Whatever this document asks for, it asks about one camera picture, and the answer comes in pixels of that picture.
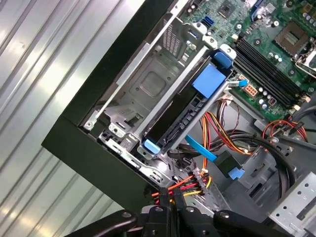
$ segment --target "metal frame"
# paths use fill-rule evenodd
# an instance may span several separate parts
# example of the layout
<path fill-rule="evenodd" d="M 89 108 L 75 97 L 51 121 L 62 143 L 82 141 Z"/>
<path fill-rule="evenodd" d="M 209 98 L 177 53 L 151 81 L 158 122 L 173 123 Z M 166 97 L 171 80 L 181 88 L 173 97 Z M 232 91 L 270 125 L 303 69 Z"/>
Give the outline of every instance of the metal frame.
<path fill-rule="evenodd" d="M 316 175 L 309 173 L 300 177 L 286 193 L 269 217 L 290 234 L 305 236 L 316 218 Z"/>
<path fill-rule="evenodd" d="M 150 202 L 144 190 L 154 189 L 154 185 L 88 137 L 78 126 L 172 3 L 172 0 L 144 2 L 42 143 L 119 205 L 133 211 L 139 211 Z"/>

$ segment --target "blue connector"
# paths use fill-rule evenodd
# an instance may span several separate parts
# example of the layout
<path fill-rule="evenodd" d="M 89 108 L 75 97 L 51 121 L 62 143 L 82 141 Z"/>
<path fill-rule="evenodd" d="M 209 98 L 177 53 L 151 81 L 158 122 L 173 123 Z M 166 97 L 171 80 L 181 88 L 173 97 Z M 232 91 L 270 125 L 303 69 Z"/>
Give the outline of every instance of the blue connector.
<path fill-rule="evenodd" d="M 247 80 L 240 80 L 240 81 L 239 81 L 239 86 L 240 86 L 240 87 L 243 87 L 243 86 L 246 86 L 246 85 L 248 85 Z"/>
<path fill-rule="evenodd" d="M 257 0 L 256 4 L 252 7 L 251 10 L 251 21 L 255 21 L 256 15 L 257 15 L 257 11 L 259 9 L 259 7 L 261 6 L 261 4 L 264 2 L 265 0 Z"/>
<path fill-rule="evenodd" d="M 232 180 L 235 180 L 241 178 L 244 173 L 245 171 L 243 169 L 238 169 L 237 167 L 235 167 L 228 173 L 228 175 L 231 177 Z"/>
<path fill-rule="evenodd" d="M 229 87 L 244 87 L 246 85 L 248 85 L 247 80 L 233 80 L 228 82 Z"/>
<path fill-rule="evenodd" d="M 146 147 L 151 153 L 157 155 L 160 152 L 160 147 L 157 146 L 156 144 L 154 144 L 152 141 L 150 140 L 146 140 L 144 142 L 144 147 Z"/>
<path fill-rule="evenodd" d="M 208 16 L 205 16 L 202 20 L 201 23 L 205 25 L 208 29 L 214 24 L 214 21 L 209 18 Z"/>
<path fill-rule="evenodd" d="M 196 140 L 194 140 L 190 135 L 186 136 L 187 143 L 195 149 L 197 152 L 199 152 L 202 156 L 206 157 L 211 162 L 214 162 L 217 158 L 212 152 L 205 149 L 200 143 L 198 143 Z"/>

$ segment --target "corrugated metal wall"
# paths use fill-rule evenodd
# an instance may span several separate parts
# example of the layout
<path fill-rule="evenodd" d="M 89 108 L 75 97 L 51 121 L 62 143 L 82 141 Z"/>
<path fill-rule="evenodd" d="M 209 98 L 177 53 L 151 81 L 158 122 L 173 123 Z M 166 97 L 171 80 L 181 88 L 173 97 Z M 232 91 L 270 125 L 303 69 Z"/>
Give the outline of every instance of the corrugated metal wall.
<path fill-rule="evenodd" d="M 120 209 L 40 144 L 143 1 L 0 1 L 0 236 L 63 236 Z"/>

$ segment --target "green circuit board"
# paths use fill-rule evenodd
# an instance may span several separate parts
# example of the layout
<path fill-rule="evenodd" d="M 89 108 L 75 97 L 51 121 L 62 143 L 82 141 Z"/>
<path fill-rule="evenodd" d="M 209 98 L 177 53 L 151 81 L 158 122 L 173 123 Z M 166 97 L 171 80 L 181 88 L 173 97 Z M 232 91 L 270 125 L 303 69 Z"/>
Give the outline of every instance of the green circuit board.
<path fill-rule="evenodd" d="M 290 23 L 295 22 L 308 36 L 316 35 L 316 6 L 312 1 L 293 0 L 292 7 L 287 6 L 286 0 L 263 0 L 260 9 L 264 10 L 264 18 L 262 20 L 252 21 L 253 5 L 256 0 L 204 0 L 199 7 L 191 14 L 183 14 L 182 20 L 187 23 L 200 22 L 205 16 L 214 21 L 209 29 L 212 36 L 218 41 L 218 44 L 231 44 L 233 42 L 232 35 L 244 33 L 246 41 L 253 46 L 261 55 L 283 72 L 290 80 L 295 82 L 300 88 L 306 92 L 313 92 L 316 83 L 313 82 L 307 74 L 298 70 L 293 61 L 292 56 L 277 45 L 274 40 L 280 32 Z M 229 6 L 230 10 L 226 16 L 221 14 L 223 6 Z M 310 19 L 306 19 L 306 12 L 310 15 Z M 272 23 L 277 21 L 278 25 L 272 27 Z M 275 55 L 278 55 L 282 61 L 279 62 Z M 232 79 L 237 79 L 243 74 L 249 80 L 249 83 L 256 89 L 259 86 L 247 74 L 237 70 L 238 74 Z M 247 101 L 251 106 L 256 108 L 267 120 L 281 119 L 285 115 L 292 113 L 294 110 L 288 110 L 276 102 L 273 106 L 262 109 L 258 103 L 264 96 L 258 95 L 251 97 L 242 88 L 236 88 L 235 92 Z"/>

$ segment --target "blue plastic tab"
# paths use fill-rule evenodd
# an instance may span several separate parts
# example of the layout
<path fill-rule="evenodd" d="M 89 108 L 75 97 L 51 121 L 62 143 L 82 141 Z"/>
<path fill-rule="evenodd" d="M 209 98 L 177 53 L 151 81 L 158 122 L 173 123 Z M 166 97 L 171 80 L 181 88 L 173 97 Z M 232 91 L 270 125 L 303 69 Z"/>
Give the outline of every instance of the blue plastic tab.
<path fill-rule="evenodd" d="M 226 69 L 230 68 L 233 64 L 233 61 L 223 52 L 217 52 L 214 55 L 214 59 Z"/>
<path fill-rule="evenodd" d="M 247 80 L 240 80 L 239 81 L 239 86 L 246 86 L 246 85 L 248 85 Z"/>
<path fill-rule="evenodd" d="M 208 64 L 203 72 L 195 79 L 192 86 L 207 99 L 210 98 L 216 89 L 224 82 L 226 76 L 217 70 L 213 65 Z"/>
<path fill-rule="evenodd" d="M 232 178 L 232 180 L 239 179 L 243 176 L 245 171 L 243 169 L 238 169 L 235 167 L 231 171 L 229 171 L 228 175 Z"/>
<path fill-rule="evenodd" d="M 196 140 L 194 140 L 190 135 L 186 136 L 187 143 L 195 149 L 197 152 L 199 152 L 202 156 L 206 157 L 211 162 L 214 162 L 217 158 L 212 152 L 205 149 L 200 143 L 198 143 Z"/>
<path fill-rule="evenodd" d="M 157 155 L 160 152 L 160 147 L 148 139 L 144 142 L 144 147 L 146 147 L 150 152 L 152 152 L 155 155 Z"/>

